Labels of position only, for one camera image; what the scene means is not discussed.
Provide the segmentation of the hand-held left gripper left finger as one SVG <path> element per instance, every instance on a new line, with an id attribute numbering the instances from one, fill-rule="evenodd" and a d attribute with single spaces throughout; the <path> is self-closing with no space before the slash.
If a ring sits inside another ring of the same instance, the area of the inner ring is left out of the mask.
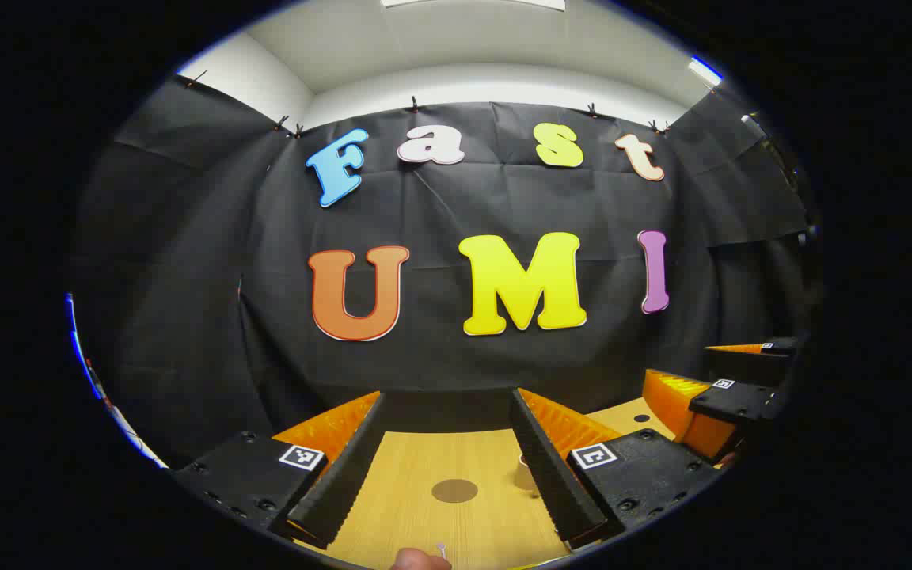
<path id="1" fill-rule="evenodd" d="M 385 434 L 384 393 L 337 405 L 275 436 L 239 431 L 174 470 L 199 500 L 246 526 L 324 549 L 357 501 Z"/>

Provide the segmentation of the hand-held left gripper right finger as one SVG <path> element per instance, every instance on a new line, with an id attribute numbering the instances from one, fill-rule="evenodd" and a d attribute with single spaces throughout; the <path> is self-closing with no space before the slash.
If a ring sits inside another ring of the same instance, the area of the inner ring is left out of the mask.
<path id="1" fill-rule="evenodd" d="M 558 537 L 580 549 L 640 533 L 724 475 L 654 429 L 620 433 L 528 390 L 509 419 Z"/>

